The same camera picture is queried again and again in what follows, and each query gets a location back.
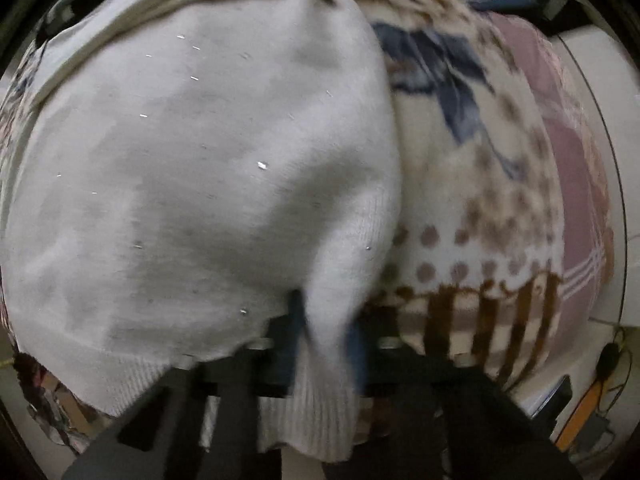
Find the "orange handled tool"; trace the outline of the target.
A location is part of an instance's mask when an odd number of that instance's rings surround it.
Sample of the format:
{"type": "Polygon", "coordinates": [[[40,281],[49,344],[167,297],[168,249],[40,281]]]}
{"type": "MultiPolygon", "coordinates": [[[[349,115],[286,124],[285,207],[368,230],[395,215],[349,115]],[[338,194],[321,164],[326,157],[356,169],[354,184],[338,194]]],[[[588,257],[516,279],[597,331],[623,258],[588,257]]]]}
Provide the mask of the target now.
{"type": "Polygon", "coordinates": [[[603,382],[595,380],[582,396],[555,439],[555,446],[561,452],[567,452],[570,449],[580,430],[584,428],[587,420],[598,407],[602,391],[603,382]]]}

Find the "pink striped bed sheet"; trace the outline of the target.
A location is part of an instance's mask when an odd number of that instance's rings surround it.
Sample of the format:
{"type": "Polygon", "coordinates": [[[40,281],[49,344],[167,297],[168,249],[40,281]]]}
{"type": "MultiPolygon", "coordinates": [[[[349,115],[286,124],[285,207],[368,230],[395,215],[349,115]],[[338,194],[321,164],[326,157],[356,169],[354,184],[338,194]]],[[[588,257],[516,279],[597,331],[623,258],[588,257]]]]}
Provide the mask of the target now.
{"type": "Polygon", "coordinates": [[[463,201],[456,227],[469,255],[457,258],[450,285],[431,299],[432,323],[448,334],[452,356],[472,356],[491,372],[519,370],[574,338],[608,280],[608,182],[548,41],[519,18],[454,1],[478,52],[527,80],[544,123],[527,127],[521,107],[499,94],[506,122],[525,140],[527,177],[508,180],[487,141],[475,148],[476,193],[463,201]]]}

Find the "floral fleece blanket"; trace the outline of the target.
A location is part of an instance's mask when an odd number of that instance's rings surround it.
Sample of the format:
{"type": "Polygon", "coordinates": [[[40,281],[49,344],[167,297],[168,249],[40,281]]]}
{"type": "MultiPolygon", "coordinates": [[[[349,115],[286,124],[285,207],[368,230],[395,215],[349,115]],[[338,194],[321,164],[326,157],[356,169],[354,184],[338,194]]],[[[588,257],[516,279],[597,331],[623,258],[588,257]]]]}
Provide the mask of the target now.
{"type": "Polygon", "coordinates": [[[105,415],[297,289],[260,444],[346,460],[358,313],[482,356],[448,312],[554,307],[563,229],[533,92],[466,0],[58,0],[1,107],[3,324],[105,415]]]}

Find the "white knit sweater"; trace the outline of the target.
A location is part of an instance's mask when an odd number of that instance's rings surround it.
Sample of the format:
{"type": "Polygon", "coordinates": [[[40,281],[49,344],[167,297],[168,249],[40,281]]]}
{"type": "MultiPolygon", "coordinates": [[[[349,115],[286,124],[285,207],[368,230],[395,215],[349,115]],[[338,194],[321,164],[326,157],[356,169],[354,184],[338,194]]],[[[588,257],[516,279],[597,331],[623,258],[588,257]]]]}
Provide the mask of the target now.
{"type": "Polygon", "coordinates": [[[17,347],[118,416],[184,358],[307,331],[262,446],[346,460],[352,321],[395,231],[383,55],[354,0],[58,0],[1,107],[17,347]]]}

